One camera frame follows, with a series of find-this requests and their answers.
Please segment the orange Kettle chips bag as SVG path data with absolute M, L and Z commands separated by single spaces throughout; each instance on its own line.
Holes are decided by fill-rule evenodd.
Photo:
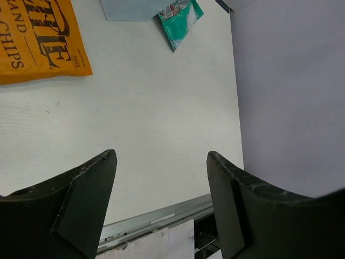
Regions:
M 1 85 L 92 73 L 71 1 L 1 1 Z

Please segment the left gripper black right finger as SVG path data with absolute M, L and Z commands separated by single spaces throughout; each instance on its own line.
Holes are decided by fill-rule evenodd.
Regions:
M 343 189 L 306 197 L 215 151 L 206 164 L 223 258 L 344 258 Z

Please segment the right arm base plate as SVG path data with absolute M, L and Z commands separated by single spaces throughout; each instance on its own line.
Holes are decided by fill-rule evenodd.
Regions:
M 195 258 L 209 258 L 220 250 L 214 213 L 194 222 Z

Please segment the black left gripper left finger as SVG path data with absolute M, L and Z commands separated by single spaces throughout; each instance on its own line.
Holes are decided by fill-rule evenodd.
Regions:
M 1 258 L 95 258 L 117 166 L 108 149 L 1 197 Z

